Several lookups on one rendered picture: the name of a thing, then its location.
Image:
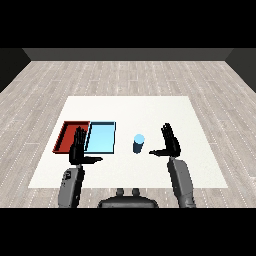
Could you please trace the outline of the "light blue shallow open box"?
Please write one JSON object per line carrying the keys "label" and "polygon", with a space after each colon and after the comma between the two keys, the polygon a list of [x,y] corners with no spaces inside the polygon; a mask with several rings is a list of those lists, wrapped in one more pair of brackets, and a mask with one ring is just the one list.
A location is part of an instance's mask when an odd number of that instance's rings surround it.
{"label": "light blue shallow open box", "polygon": [[84,146],[85,154],[113,154],[116,123],[114,121],[93,121],[89,126]]}

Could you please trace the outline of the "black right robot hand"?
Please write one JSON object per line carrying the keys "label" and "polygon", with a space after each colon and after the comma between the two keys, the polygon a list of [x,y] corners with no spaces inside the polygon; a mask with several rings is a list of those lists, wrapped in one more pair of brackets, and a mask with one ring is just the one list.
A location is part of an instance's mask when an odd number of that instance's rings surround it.
{"label": "black right robot hand", "polygon": [[150,154],[169,157],[179,157],[181,154],[181,148],[178,139],[174,136],[172,127],[169,123],[165,123],[161,128],[161,132],[165,141],[165,148],[161,150],[152,150]]}

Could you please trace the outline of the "dark grey robot body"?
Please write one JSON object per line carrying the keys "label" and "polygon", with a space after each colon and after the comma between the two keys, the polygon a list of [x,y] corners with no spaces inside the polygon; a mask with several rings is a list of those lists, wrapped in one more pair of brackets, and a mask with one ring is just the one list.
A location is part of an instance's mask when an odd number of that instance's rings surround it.
{"label": "dark grey robot body", "polygon": [[155,200],[142,197],[138,188],[132,189],[131,196],[124,195],[124,189],[118,188],[116,195],[98,204],[98,208],[158,208]]}

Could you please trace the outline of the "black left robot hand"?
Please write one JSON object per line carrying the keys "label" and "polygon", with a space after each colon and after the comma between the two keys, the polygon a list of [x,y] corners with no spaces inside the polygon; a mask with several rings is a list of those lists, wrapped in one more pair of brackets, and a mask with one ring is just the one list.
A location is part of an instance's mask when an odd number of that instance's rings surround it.
{"label": "black left robot hand", "polygon": [[74,141],[69,151],[69,162],[71,165],[94,164],[103,160],[102,157],[89,157],[84,155],[85,138],[86,131],[78,127],[74,133]]}

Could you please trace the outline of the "small blue can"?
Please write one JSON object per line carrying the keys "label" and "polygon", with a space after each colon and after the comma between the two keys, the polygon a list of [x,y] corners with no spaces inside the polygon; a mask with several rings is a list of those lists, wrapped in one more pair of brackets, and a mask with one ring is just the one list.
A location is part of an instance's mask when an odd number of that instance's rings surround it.
{"label": "small blue can", "polygon": [[144,145],[145,138],[142,134],[137,134],[133,141],[133,152],[139,154]]}

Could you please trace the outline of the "red shallow open box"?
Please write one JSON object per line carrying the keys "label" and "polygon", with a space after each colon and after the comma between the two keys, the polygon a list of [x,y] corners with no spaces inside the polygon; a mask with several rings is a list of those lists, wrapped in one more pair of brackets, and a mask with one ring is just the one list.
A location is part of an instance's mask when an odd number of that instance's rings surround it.
{"label": "red shallow open box", "polygon": [[89,121],[65,121],[56,140],[53,153],[68,154],[70,146],[74,142],[76,129],[80,127],[81,129],[88,131],[89,124]]}

